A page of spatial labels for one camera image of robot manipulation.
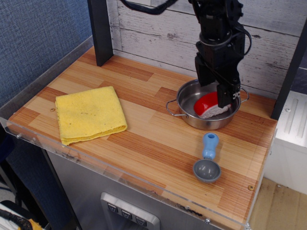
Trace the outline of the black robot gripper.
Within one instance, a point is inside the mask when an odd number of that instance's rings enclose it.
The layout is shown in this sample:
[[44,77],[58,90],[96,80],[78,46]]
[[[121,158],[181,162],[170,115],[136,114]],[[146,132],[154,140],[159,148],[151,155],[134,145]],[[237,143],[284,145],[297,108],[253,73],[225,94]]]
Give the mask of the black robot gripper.
[[240,78],[237,66],[244,57],[245,34],[235,32],[229,42],[222,45],[207,46],[196,43],[198,50],[195,68],[201,86],[215,81],[217,86],[218,106],[224,108],[240,96]]

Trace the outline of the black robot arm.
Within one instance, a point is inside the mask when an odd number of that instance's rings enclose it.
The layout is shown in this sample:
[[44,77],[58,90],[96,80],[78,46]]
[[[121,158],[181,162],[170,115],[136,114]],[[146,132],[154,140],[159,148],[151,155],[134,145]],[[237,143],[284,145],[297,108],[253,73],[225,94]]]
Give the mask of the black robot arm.
[[237,0],[191,0],[201,27],[195,67],[201,86],[218,82],[218,106],[223,108],[239,96],[237,66],[245,53],[247,32],[238,22],[243,5]]

